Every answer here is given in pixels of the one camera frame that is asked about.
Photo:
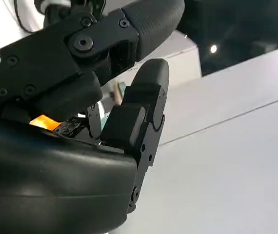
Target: dark background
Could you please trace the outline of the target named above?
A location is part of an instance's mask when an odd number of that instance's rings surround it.
[[[198,45],[203,75],[278,49],[278,0],[185,3],[178,29]]]

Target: white table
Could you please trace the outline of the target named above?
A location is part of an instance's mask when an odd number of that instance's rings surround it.
[[[278,51],[171,90],[137,209],[114,234],[278,233]]]

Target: black screw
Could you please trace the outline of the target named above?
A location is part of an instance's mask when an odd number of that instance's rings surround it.
[[[82,18],[82,19],[80,20],[80,23],[81,23],[81,25],[82,25],[84,28],[88,28],[88,27],[90,27],[91,24],[92,24],[91,19],[89,19],[89,18],[87,18],[87,17]]]
[[[9,66],[13,67],[13,66],[17,65],[18,61],[19,61],[19,60],[18,60],[17,57],[15,57],[15,56],[10,56],[10,57],[8,57],[8,59],[7,59],[7,64],[8,64]]]
[[[6,96],[7,94],[8,94],[8,91],[7,91],[6,89],[4,89],[4,88],[1,88],[1,89],[0,89],[0,96],[1,96],[1,97]]]
[[[136,203],[139,198],[139,190],[137,187],[134,187],[133,193],[131,194],[131,200]]]
[[[77,36],[74,41],[74,48],[80,52],[88,52],[94,46],[94,42],[91,37],[80,35]]]
[[[24,88],[24,94],[27,96],[33,96],[36,93],[36,88],[33,85],[27,85]]]
[[[122,28],[128,28],[130,26],[130,23],[129,23],[129,21],[127,19],[121,19],[119,21],[119,25]]]

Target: orange component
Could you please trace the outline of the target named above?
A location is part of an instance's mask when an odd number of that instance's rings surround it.
[[[42,115],[32,120],[30,124],[37,127],[49,129],[49,130],[55,130],[61,123],[55,122],[54,120],[48,118],[47,116]]]

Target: cable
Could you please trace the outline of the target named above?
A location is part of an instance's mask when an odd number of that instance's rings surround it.
[[[21,27],[21,29],[23,29],[23,31],[29,33],[29,34],[32,34],[33,32],[28,30],[22,23],[21,19],[20,19],[20,16],[19,16],[19,10],[18,10],[18,0],[14,0],[14,11],[16,13],[16,17],[17,17],[17,20],[18,20],[18,23],[19,23],[19,26]]]

